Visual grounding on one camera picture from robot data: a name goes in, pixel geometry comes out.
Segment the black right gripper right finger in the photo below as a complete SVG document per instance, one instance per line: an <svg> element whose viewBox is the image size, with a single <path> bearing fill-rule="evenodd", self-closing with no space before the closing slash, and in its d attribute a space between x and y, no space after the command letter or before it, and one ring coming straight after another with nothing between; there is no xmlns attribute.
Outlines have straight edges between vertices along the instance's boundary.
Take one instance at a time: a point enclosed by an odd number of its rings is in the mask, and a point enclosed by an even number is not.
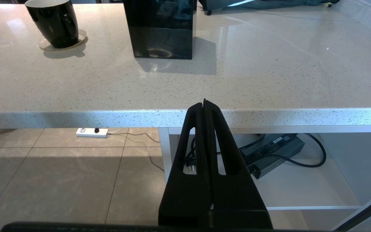
<svg viewBox="0 0 371 232"><path fill-rule="evenodd" d="M214 103L205 100L206 157L210 174L211 227L222 230L272 230L265 204Z"/></svg>

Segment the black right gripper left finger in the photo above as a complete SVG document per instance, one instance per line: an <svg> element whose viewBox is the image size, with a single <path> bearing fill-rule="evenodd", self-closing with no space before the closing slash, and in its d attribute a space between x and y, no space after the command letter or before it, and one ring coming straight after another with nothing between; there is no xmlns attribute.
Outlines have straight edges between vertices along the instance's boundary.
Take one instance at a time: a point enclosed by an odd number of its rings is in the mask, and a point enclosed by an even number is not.
<svg viewBox="0 0 371 232"><path fill-rule="evenodd" d="M158 224L164 227L209 227L212 202L208 163L205 157L203 104L191 106L177 144L171 171L158 210ZM190 130L195 129L197 173L184 173Z"/></svg>

